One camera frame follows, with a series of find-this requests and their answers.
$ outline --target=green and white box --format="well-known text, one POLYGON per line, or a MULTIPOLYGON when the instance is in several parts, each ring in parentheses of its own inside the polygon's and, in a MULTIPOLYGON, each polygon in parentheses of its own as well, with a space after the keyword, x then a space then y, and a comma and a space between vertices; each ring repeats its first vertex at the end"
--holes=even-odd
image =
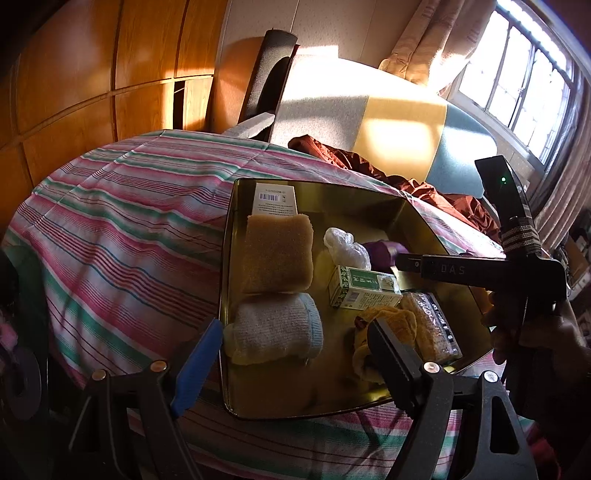
POLYGON ((337 266, 329 281, 330 304, 352 310, 376 305, 395 306, 402 298, 391 274, 337 266))

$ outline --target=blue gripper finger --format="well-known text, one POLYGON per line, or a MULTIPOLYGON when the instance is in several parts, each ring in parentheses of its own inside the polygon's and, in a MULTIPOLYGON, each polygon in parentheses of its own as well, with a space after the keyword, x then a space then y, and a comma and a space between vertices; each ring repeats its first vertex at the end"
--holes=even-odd
POLYGON ((192 407, 222 346, 223 326, 213 319, 191 351, 176 378, 170 409, 175 418, 192 407))

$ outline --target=gold tray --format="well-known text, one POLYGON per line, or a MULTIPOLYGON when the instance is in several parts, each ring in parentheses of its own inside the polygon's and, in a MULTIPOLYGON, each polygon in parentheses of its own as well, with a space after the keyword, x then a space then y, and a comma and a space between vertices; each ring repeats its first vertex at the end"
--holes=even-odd
MULTIPOLYGON (((316 302, 324 329, 320 355, 304 364, 284 358, 259 365, 239 366, 220 353, 223 399, 228 412, 240 419, 270 420, 317 417, 358 410, 391 400, 385 385, 360 380, 353 372, 353 321, 357 310, 329 305, 327 285, 335 268, 323 237, 334 226, 359 243, 389 239, 412 253, 446 255, 443 244, 421 215, 403 198, 357 187, 309 181, 239 179, 234 182, 223 242, 219 319, 232 322, 241 293, 241 255, 246 220, 252 212, 257 183, 292 185, 299 213, 314 228, 314 279, 307 292, 316 302)), ((489 332, 469 287, 427 281, 418 274, 395 272, 402 290, 434 292, 463 357, 446 367, 451 373, 476 362, 491 350, 489 332)))

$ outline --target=striped fabric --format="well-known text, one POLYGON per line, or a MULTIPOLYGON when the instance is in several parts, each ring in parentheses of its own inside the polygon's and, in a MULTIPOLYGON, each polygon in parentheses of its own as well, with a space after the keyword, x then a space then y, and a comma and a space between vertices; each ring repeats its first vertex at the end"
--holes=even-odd
MULTIPOLYGON (((226 209, 240 177, 402 195, 281 147, 193 132, 153 132, 69 162, 18 208, 4 245, 28 245, 41 258, 56 355, 80 385, 99 367, 117 375, 169 357, 216 315, 226 209)), ((476 230, 408 199, 450 253, 502 255, 476 230)), ((438 477, 458 419, 452 414, 438 477)), ((381 479, 410 420, 388 404, 314 420, 239 421, 223 409, 214 369, 180 425, 195 460, 240 476, 381 479)))

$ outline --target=metal screw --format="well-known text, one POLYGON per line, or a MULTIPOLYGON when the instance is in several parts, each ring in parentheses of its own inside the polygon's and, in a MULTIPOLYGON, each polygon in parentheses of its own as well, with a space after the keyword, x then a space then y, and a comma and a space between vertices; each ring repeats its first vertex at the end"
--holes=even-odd
POLYGON ((499 380, 499 375, 497 375, 496 373, 491 372, 491 371, 484 372, 484 379, 487 382, 494 383, 497 380, 499 380))
POLYGON ((164 370, 167 368, 168 365, 164 360, 156 360, 155 362, 152 362, 152 365, 150 365, 150 370, 156 373, 164 372, 164 370))
POLYGON ((423 370, 425 370, 425 372, 429 372, 430 374, 436 374, 441 370, 441 367, 439 367, 439 365, 437 365, 435 362, 426 362, 423 365, 423 370))
POLYGON ((95 382, 100 382, 101 380, 104 380, 106 376, 107 372, 105 372, 102 368, 99 368, 98 370, 92 372, 92 380, 94 380, 95 382))

